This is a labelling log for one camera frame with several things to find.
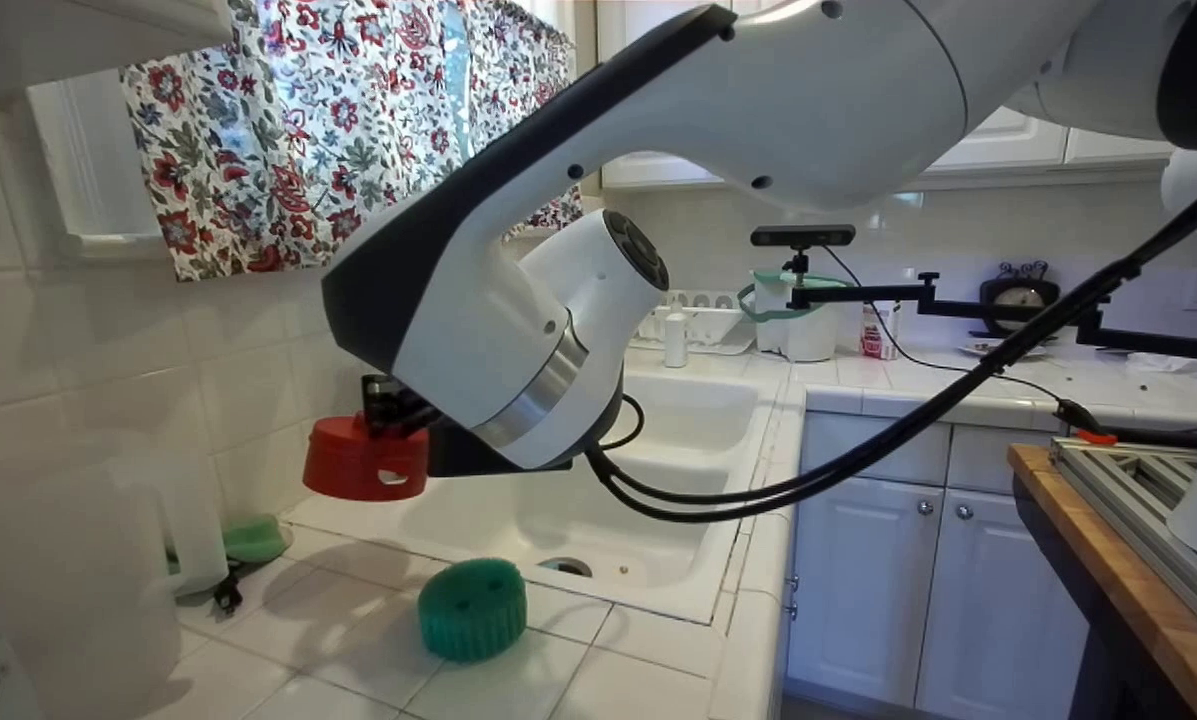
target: green sponge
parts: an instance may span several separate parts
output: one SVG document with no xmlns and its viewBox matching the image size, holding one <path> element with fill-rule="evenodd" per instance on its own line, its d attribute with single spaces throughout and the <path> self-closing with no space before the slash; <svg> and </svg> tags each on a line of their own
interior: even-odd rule
<svg viewBox="0 0 1197 720">
<path fill-rule="evenodd" d="M 425 647 L 444 660 L 475 663 L 499 655 L 525 629 L 525 582 L 512 562 L 457 562 L 420 591 Z"/>
</svg>

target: small white bottle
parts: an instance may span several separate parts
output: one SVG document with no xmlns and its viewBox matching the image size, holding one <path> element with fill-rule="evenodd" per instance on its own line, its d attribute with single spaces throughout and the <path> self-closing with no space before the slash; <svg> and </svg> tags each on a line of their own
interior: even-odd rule
<svg viewBox="0 0 1197 720">
<path fill-rule="evenodd" d="M 666 316 L 666 367 L 681 368 L 686 365 L 686 313 L 680 301 L 670 306 Z"/>
</svg>

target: kitchen sink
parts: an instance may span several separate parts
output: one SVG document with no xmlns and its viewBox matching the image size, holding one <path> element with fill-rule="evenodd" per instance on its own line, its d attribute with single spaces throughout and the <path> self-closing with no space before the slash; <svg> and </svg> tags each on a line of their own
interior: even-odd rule
<svg viewBox="0 0 1197 720">
<path fill-rule="evenodd" d="M 626 373 L 648 415 L 621 469 L 670 492 L 749 488 L 778 383 Z M 607 441 L 634 427 L 622 407 Z M 683 525 L 626 510 L 581 457 L 570 470 L 430 478 L 411 500 L 315 496 L 287 520 L 445 561 L 503 557 L 525 579 L 707 623 L 736 521 Z"/>
</svg>

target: red cap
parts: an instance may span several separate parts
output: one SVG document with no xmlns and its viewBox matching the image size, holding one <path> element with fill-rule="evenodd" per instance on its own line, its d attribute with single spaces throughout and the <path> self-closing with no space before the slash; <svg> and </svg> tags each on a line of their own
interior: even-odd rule
<svg viewBox="0 0 1197 720">
<path fill-rule="evenodd" d="M 429 433 L 371 438 L 361 414 L 314 423 L 305 487 L 342 500 L 388 502 L 420 495 L 429 478 Z"/>
</svg>

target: black cable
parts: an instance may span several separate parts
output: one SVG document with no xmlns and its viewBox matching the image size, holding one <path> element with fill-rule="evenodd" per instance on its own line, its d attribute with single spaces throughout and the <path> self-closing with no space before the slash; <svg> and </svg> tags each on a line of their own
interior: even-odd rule
<svg viewBox="0 0 1197 720">
<path fill-rule="evenodd" d="M 642 512 L 644 515 L 658 520 L 674 523 L 713 523 L 736 520 L 747 515 L 759 515 L 762 512 L 777 510 L 792 502 L 806 500 L 806 498 L 826 492 L 826 489 L 839 484 L 843 480 L 850 478 L 859 470 L 867 469 L 874 462 L 891 454 L 897 449 L 909 443 L 910 439 L 922 433 L 929 425 L 946 415 L 947 411 L 958 405 L 960 401 L 970 395 L 973 389 L 979 388 L 988 379 L 995 378 L 1005 366 L 1016 364 L 1026 356 L 1034 346 L 1046 340 L 1052 332 L 1058 332 L 1065 324 L 1077 319 L 1087 309 L 1096 305 L 1105 295 L 1110 295 L 1129 279 L 1140 275 L 1142 266 L 1148 261 L 1184 240 L 1189 234 L 1197 231 L 1197 200 L 1175 218 L 1154 233 L 1153 237 L 1143 242 L 1136 250 L 1116 260 L 1101 268 L 1086 281 L 1078 283 L 1073 291 L 1065 293 L 1058 301 L 1046 306 L 1040 313 L 1034 316 L 1026 325 L 1011 334 L 1002 343 L 988 352 L 976 365 L 976 368 L 967 370 L 962 377 L 955 379 L 949 386 L 942 389 L 928 402 L 916 407 L 910 414 L 900 417 L 886 429 L 869 438 L 868 441 L 837 456 L 833 460 L 825 462 L 819 468 L 814 468 L 796 475 L 790 480 L 774 486 L 762 488 L 760 492 L 729 493 L 718 496 L 694 496 L 697 502 L 743 502 L 740 496 L 762 496 L 752 505 L 743 507 L 731 507 L 730 510 L 710 510 L 703 512 L 682 512 L 675 510 L 662 510 L 652 505 L 632 498 L 616 486 L 615 477 L 630 480 L 628 475 L 618 468 L 615 462 L 607 459 L 598 446 L 585 447 L 585 458 L 589 459 L 594 474 L 598 482 L 603 484 L 616 498 L 631 510 Z M 663 495 L 675 495 L 675 493 L 663 493 Z"/>
<path fill-rule="evenodd" d="M 639 405 L 638 401 L 627 393 L 621 393 L 620 398 L 627 402 L 630 407 L 633 407 L 634 415 L 638 415 L 638 423 L 634 425 L 634 428 L 626 437 L 616 439 L 615 443 L 607 443 L 607 445 L 598 446 L 602 450 L 616 450 L 616 447 L 625 447 L 630 443 L 633 443 L 634 438 L 643 434 L 643 425 L 648 422 L 648 415 L 643 413 L 643 405 Z"/>
<path fill-rule="evenodd" d="M 828 252 L 830 257 L 832 260 L 834 260 L 834 262 L 837 264 L 839 264 L 839 267 L 841 268 L 841 271 L 845 271 L 847 275 L 850 275 L 851 281 L 853 281 L 855 283 L 857 283 L 857 286 L 859 286 L 859 277 L 856 277 L 855 273 L 851 271 L 851 268 L 847 268 L 846 263 L 844 263 L 844 261 L 841 261 L 841 258 L 839 258 L 839 256 L 837 256 L 837 252 L 834 252 L 834 249 L 828 248 L 828 246 L 821 246 L 821 250 Z M 868 301 L 868 305 L 869 305 L 869 307 L 873 307 L 873 313 L 880 316 L 880 318 L 881 318 L 882 315 L 879 315 L 879 306 L 874 305 L 873 300 Z M 967 372 L 967 368 L 959 368 L 955 365 L 929 364 L 926 360 L 919 360 L 919 359 L 917 359 L 917 356 L 910 355 L 907 352 L 905 352 L 904 347 L 900 347 L 900 343 L 897 342 L 895 336 L 892 336 L 891 330 L 887 329 L 887 324 L 886 323 L 879 323 L 879 327 L 882 329 L 882 334 L 886 334 L 887 340 L 891 341 L 891 344 L 893 344 L 897 348 L 897 352 L 899 352 L 899 354 L 901 356 L 904 356 L 905 360 L 909 360 L 911 364 L 923 365 L 923 366 L 926 366 L 928 368 L 949 370 L 950 372 L 954 372 L 954 373 L 965 373 L 965 372 Z M 1061 402 L 1061 396 L 1059 395 L 1056 395 L 1055 392 L 1051 392 L 1050 389 L 1043 388 L 1038 383 L 1027 382 L 1026 379 L 1020 379 L 1020 378 L 1013 378 L 1011 376 L 999 376 L 999 379 L 1002 379 L 1002 382 L 1013 382 L 1013 383 L 1023 384 L 1023 386 L 1033 388 L 1038 392 L 1041 392 L 1043 395 L 1046 395 L 1046 396 L 1051 397 L 1056 402 Z"/>
</svg>

